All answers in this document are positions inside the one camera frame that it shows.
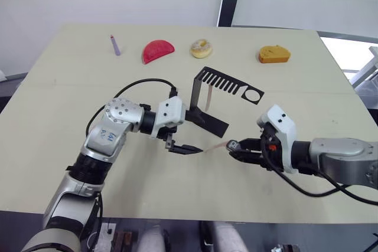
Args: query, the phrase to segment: wooden tabletop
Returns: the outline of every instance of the wooden tabletop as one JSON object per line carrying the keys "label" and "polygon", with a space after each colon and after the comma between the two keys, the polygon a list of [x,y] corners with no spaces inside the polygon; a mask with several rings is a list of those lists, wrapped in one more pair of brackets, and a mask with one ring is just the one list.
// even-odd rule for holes
{"label": "wooden tabletop", "polygon": [[[114,55],[109,35],[121,50]],[[208,39],[213,53],[194,58],[190,45]],[[147,65],[142,50],[167,40],[175,52]],[[264,45],[291,52],[287,63],[261,64]],[[44,212],[67,165],[72,165],[94,112],[123,86],[142,78],[164,78],[189,105],[194,76],[209,66],[265,92],[258,105],[213,90],[208,111],[230,124],[223,138],[185,122],[178,145],[208,149],[218,143],[260,135],[256,119],[278,104],[296,123],[298,140],[378,140],[378,128],[314,31],[264,28],[157,27],[68,24],[36,62],[0,115],[0,210]],[[169,88],[159,83],[133,87],[123,96],[153,110]],[[198,106],[204,108],[206,87]],[[312,192],[331,189],[314,176],[290,175]],[[378,199],[378,192],[351,192]],[[309,198],[273,172],[231,158],[225,148],[176,155],[164,142],[129,133],[103,190],[105,216],[251,222],[378,222],[377,208],[341,193]]]}

